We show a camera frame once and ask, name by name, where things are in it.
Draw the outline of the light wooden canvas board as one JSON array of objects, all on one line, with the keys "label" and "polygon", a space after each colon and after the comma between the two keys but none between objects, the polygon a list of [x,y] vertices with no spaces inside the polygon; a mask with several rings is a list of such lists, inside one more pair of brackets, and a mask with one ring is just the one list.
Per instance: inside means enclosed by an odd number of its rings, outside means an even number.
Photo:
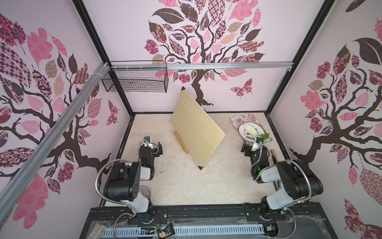
[{"label": "light wooden canvas board", "polygon": [[224,131],[182,88],[171,123],[200,170],[225,137]]}]

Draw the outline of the small wooden easel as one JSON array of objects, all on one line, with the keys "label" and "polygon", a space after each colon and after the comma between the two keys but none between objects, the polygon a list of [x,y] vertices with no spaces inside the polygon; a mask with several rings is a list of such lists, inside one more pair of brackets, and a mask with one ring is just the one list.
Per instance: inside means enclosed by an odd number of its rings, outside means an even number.
[{"label": "small wooden easel", "polygon": [[178,132],[176,130],[174,131],[174,135],[175,135],[178,143],[182,147],[183,151],[185,152],[185,154],[189,154],[188,148],[186,147],[185,143],[183,142],[183,140],[181,139],[181,137],[179,136],[179,134],[178,134]]}]

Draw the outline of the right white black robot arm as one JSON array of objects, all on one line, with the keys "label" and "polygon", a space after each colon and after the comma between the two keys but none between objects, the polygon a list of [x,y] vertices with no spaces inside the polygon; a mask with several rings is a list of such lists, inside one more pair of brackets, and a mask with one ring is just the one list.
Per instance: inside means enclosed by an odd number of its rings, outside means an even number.
[{"label": "right white black robot arm", "polygon": [[273,160],[271,150],[261,139],[252,145],[244,143],[241,152],[250,158],[250,175],[258,184],[280,183],[281,188],[272,195],[265,196],[259,205],[259,216],[269,221],[276,212],[286,211],[290,206],[309,201],[323,193],[323,184],[302,160]]}]

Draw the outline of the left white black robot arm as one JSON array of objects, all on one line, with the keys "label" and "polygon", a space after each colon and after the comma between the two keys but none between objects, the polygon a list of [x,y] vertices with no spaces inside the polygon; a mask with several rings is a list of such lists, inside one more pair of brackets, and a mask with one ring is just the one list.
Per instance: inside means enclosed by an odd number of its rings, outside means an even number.
[{"label": "left white black robot arm", "polygon": [[145,137],[139,144],[138,160],[129,162],[117,159],[111,163],[111,170],[105,186],[98,194],[106,207],[126,207],[133,215],[150,221],[154,219],[151,193],[140,182],[152,180],[155,175],[155,158],[163,154],[161,143],[152,143]]}]

